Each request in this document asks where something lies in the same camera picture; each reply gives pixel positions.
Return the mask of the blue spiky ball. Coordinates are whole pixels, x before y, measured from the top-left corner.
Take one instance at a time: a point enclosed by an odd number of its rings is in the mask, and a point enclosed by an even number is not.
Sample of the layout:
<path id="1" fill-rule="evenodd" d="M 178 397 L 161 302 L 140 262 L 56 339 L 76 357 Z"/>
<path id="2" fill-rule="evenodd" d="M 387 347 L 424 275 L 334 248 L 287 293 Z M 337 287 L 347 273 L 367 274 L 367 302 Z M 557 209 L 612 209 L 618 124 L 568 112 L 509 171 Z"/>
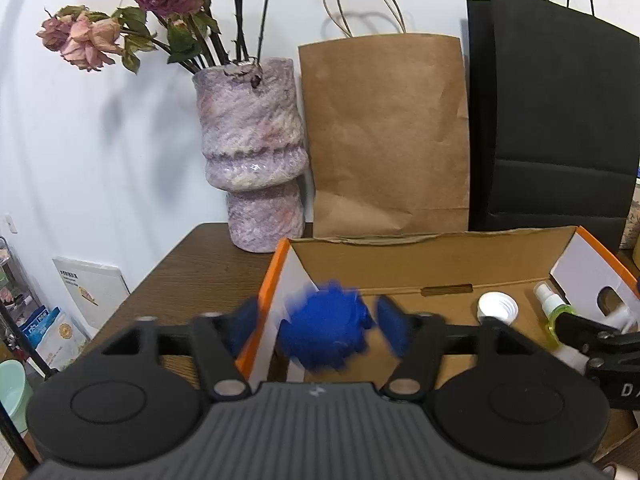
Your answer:
<path id="1" fill-rule="evenodd" d="M 354 354 L 368 350 L 367 332 L 374 326 L 358 290 L 329 282 L 288 305 L 277 342 L 305 370 L 342 370 Z"/>

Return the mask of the red orange cardboard box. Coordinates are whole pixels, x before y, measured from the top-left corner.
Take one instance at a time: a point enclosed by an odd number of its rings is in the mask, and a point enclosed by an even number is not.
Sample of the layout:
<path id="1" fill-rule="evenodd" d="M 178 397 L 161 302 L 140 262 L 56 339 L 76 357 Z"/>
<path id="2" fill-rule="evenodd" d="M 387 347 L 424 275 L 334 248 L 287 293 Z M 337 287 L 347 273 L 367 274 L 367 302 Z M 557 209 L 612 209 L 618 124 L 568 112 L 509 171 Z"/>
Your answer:
<path id="1" fill-rule="evenodd" d="M 477 322 L 477 300 L 504 292 L 518 305 L 514 328 L 555 350 L 534 294 L 547 283 L 586 318 L 602 322 L 611 294 L 639 311 L 638 280 L 587 230 L 574 226 L 377 238 L 281 240 L 258 294 L 255 333 L 236 361 L 252 386 L 267 379 L 280 322 L 294 301 L 329 282 L 360 292 L 367 306 L 386 295 L 411 313 L 452 324 Z"/>

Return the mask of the blue white bag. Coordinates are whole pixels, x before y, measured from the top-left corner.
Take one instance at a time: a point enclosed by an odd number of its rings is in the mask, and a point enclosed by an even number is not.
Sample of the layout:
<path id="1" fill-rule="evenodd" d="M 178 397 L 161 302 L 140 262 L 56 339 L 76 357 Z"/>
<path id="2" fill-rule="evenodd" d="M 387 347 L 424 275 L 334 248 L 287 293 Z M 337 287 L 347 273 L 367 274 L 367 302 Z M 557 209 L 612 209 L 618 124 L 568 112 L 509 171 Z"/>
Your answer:
<path id="1" fill-rule="evenodd" d="M 64 370 L 81 355 L 89 339 L 59 307 L 39 307 L 21 326 L 21 332 L 50 368 Z"/>

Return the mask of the black light stand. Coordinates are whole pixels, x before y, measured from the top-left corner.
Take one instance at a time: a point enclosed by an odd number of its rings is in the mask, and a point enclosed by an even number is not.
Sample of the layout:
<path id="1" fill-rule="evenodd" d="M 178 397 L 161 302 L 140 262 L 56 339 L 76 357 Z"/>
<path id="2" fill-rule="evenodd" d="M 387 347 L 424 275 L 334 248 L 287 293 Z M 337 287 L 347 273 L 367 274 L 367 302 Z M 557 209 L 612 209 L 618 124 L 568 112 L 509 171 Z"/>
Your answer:
<path id="1" fill-rule="evenodd" d="M 55 371 L 17 327 L 5 306 L 1 306 L 1 321 L 16 337 L 18 345 L 26 351 L 27 357 L 35 363 L 40 375 L 43 378 L 54 375 Z M 27 431 L 26 408 L 31 396 L 32 387 L 28 384 L 23 363 L 16 359 L 3 361 L 1 363 L 1 434 L 27 472 L 34 471 L 40 465 L 40 461 L 23 438 L 23 434 Z"/>

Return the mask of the brown paper bag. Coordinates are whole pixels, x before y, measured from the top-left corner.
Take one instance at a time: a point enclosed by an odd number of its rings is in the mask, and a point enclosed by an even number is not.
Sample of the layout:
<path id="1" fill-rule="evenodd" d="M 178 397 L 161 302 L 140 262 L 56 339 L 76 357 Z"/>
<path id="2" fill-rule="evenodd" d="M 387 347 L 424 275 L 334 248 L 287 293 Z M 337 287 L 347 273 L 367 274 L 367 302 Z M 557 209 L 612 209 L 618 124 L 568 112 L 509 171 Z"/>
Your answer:
<path id="1" fill-rule="evenodd" d="M 314 177 L 314 236 L 460 232 L 470 144 L 459 38 L 356 37 L 299 47 Z"/>

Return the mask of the purple white ceramic vase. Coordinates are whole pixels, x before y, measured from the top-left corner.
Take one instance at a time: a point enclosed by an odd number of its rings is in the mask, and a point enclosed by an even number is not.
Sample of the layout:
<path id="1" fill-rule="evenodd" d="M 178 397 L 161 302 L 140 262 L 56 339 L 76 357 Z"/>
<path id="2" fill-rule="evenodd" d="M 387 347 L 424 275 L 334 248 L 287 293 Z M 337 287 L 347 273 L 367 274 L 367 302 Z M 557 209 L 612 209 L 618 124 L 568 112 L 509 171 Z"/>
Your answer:
<path id="1" fill-rule="evenodd" d="M 282 238 L 301 236 L 305 223 L 298 178 L 309 159 L 294 62 L 212 67 L 192 81 L 205 177 L 227 193 L 232 243 L 254 254 L 274 252 Z"/>

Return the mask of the black paper bag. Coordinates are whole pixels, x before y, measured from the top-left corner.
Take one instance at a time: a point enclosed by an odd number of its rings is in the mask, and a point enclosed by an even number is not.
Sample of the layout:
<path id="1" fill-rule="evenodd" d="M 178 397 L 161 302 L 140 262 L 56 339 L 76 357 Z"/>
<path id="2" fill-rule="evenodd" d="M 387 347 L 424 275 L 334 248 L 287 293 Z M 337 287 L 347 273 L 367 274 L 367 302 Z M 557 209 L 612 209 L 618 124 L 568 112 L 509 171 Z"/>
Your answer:
<path id="1" fill-rule="evenodd" d="M 469 0 L 473 231 L 581 226 L 620 248 L 639 166 L 639 40 L 550 0 Z"/>

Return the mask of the dried pink rose bouquet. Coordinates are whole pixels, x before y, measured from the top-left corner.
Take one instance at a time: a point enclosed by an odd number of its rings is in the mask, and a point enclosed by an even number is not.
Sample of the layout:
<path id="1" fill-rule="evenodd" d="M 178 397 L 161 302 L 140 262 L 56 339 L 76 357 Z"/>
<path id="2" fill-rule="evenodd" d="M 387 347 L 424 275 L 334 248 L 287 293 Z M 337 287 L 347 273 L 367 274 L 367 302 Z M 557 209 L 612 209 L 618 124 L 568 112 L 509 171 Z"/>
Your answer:
<path id="1" fill-rule="evenodd" d="M 131 6 L 120 6 L 110 14 L 88 6 L 64 6 L 48 14 L 37 37 L 47 50 L 84 72 L 99 72 L 119 62 L 135 74 L 140 68 L 139 54 L 160 49 L 169 64 L 178 64 L 192 75 L 221 66 L 228 74 L 247 76 L 258 87 L 269 0 L 262 0 L 254 55 L 244 34 L 244 0 L 232 2 L 232 53 L 222 42 L 212 0 L 134 0 Z"/>

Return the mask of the white booklet against wall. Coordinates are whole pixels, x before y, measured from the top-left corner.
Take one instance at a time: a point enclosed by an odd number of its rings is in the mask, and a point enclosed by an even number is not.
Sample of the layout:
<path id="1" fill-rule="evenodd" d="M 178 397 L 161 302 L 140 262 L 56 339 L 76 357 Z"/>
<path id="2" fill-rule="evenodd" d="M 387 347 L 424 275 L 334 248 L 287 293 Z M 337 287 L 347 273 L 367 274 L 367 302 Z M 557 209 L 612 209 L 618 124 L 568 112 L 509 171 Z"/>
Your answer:
<path id="1" fill-rule="evenodd" d="M 54 257 L 52 261 L 88 334 L 96 336 L 130 295 L 122 271 L 110 264 L 72 258 Z"/>

